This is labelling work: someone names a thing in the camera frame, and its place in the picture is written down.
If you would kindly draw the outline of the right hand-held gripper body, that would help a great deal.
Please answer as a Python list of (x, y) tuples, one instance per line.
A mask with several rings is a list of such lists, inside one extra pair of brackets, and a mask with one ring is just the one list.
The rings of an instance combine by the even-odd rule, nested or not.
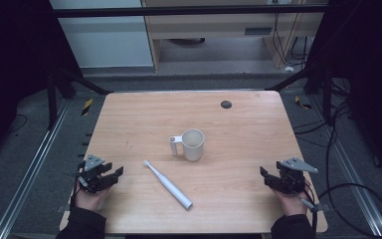
[(277, 162), (279, 178), (273, 180), (273, 189), (284, 194), (300, 193), (305, 189), (304, 173), (318, 173), (318, 169), (298, 157)]

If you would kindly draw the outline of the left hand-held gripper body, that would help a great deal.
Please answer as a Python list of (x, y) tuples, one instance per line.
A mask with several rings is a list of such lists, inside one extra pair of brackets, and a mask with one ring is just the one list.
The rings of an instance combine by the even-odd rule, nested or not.
[(106, 164), (104, 160), (98, 156), (89, 154), (87, 158), (80, 164), (80, 171), (78, 173), (78, 180), (80, 181), (81, 189), (89, 193), (97, 193), (107, 189), (108, 187), (102, 186), (103, 173), (98, 174), (96, 168)]

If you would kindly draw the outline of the white electric toothbrush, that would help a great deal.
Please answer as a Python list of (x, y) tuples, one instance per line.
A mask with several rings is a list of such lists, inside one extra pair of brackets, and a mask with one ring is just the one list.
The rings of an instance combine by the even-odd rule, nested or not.
[(143, 164), (147, 166), (157, 177), (160, 183), (169, 191), (169, 193), (181, 204), (185, 210), (189, 210), (193, 202), (164, 174), (159, 172), (148, 160), (144, 160)]

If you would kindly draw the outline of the white cup with handle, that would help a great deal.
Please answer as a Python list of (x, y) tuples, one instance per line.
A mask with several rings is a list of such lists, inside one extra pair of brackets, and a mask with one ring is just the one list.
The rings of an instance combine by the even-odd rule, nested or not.
[(196, 161), (203, 155), (205, 136), (197, 128), (189, 128), (181, 135), (170, 136), (168, 141), (174, 156), (178, 155), (178, 144), (182, 145), (182, 153), (187, 160)]

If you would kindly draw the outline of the person's left hand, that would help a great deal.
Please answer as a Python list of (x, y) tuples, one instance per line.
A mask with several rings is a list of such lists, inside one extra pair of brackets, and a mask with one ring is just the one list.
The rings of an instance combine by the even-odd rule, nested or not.
[(82, 209), (97, 212), (100, 203), (108, 195), (108, 193), (109, 188), (98, 191), (97, 193), (89, 193), (81, 189), (80, 184), (77, 183), (74, 193), (74, 205)]

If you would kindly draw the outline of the person's right hand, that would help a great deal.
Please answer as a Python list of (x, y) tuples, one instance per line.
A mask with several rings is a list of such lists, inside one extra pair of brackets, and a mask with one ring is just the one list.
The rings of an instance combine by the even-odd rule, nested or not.
[(304, 202), (308, 202), (309, 198), (305, 192), (299, 194), (284, 194), (280, 191), (273, 190), (273, 193), (280, 202), (285, 216), (305, 215), (308, 207)]

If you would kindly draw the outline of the yellow black floor tape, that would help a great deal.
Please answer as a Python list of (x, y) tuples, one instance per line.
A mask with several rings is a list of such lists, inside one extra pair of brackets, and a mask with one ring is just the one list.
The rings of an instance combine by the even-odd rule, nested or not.
[(85, 104), (84, 104), (84, 107), (82, 109), (82, 112), (81, 112), (81, 115), (82, 116), (86, 116), (91, 108), (91, 105), (93, 103), (93, 99), (87, 99)]
[(301, 101), (300, 97), (299, 96), (294, 96), (294, 102), (300, 106), (301, 108), (303, 109), (306, 109), (306, 110), (311, 110), (312, 109), (312, 106), (310, 104), (305, 104)]

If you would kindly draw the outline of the black metal stand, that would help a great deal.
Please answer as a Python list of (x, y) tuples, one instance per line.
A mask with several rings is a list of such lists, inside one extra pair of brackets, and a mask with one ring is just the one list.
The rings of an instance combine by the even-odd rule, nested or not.
[(46, 77), (49, 110), (48, 129), (53, 128), (58, 119), (56, 91), (59, 91), (64, 99), (72, 99), (76, 95), (72, 82), (78, 83), (99, 95), (110, 94), (110, 91), (87, 81), (83, 76), (72, 73), (66, 69), (54, 68)]
[(279, 92), (285, 87), (295, 83), (300, 79), (307, 78), (303, 91), (307, 94), (314, 94), (322, 89), (322, 116), (326, 123), (332, 125), (331, 119), (331, 68), (326, 64), (313, 64), (306, 66), (303, 70), (293, 74), (284, 81), (268, 87), (267, 91)]

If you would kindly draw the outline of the white cabinet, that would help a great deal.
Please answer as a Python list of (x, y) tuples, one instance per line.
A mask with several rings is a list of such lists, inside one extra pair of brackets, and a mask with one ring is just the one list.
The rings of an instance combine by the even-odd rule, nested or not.
[[(140, 0), (50, 0), (55, 10), (141, 7)], [(144, 18), (60, 18), (82, 69), (152, 67)]]

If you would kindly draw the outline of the black curtain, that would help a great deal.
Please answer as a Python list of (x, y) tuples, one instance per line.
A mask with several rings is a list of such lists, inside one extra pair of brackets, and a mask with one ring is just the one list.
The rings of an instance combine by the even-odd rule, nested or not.
[(350, 83), (349, 102), (382, 164), (382, 0), (329, 0), (310, 59)]
[(82, 73), (60, 22), (29, 14), (51, 9), (50, 0), (0, 0), (0, 140), (18, 103), (47, 87), (40, 46), (49, 49), (58, 68)]

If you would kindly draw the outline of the light wooden desk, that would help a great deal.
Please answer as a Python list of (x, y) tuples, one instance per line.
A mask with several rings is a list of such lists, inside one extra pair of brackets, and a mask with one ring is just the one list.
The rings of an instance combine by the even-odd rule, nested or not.
[[(140, 0), (144, 7), (324, 4), (328, 0)], [(169, 39), (256, 37), (262, 39), (275, 67), (286, 63), (293, 41), (313, 37), (322, 13), (146, 16), (147, 35), (155, 67), (161, 46)]]

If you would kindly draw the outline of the aluminium floor rail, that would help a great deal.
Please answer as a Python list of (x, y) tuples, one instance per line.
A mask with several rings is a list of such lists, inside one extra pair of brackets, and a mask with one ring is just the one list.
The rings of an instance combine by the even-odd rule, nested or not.
[(7, 206), (0, 219), (0, 239), (7, 239), (11, 229), (19, 216), (22, 207), (31, 191), (31, 188), (40, 172), (45, 159), (59, 133), (59, 130), (66, 118), (68, 109), (72, 104), (71, 100), (62, 100), (61, 106), (57, 111), (54, 124), (46, 131), (29, 167), (24, 174), (15, 194)]
[[(324, 194), (328, 197), (332, 208), (334, 209), (336, 215), (349, 227), (357, 231), (359, 234), (365, 235), (373, 239), (382, 239), (382, 213), (379, 210), (373, 197), (379, 199), (375, 191), (365, 185), (364, 181), (361, 179), (360, 175), (355, 170), (353, 164), (350, 162), (348, 154), (344, 149), (340, 139), (337, 136), (337, 131), (335, 127), (336, 116), (339, 115), (340, 110), (345, 110), (346, 104), (338, 105), (334, 113), (331, 115), (332, 125), (326, 123), (322, 116), (322, 106), (318, 98), (313, 98), (311, 100), (314, 111), (317, 113), (318, 117), (323, 120), (325, 126), (323, 127), (325, 134), (329, 137), (327, 147), (326, 147), (326, 190)], [(340, 170), (342, 171), (346, 182), (338, 183), (336, 185), (330, 185), (330, 157), (333, 156), (335, 161), (338, 163)], [(364, 219), (369, 227), (368, 230), (363, 230), (355, 225), (355, 223), (350, 222), (349, 218), (343, 215), (342, 209), (335, 205), (335, 200), (332, 197), (332, 191), (336, 189), (349, 188), (357, 202), (357, 205), (362, 212)]]

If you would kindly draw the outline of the black metal frame crossbar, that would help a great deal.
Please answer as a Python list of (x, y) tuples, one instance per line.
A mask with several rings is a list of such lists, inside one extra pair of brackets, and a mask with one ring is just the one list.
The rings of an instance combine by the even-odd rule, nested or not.
[(182, 15), (227, 15), (270, 13), (318, 13), (329, 9), (328, 4), (288, 5), (221, 5), (221, 6), (175, 6), (139, 8), (61, 9), (49, 15), (57, 18), (86, 17), (135, 17), (135, 16), (182, 16)]

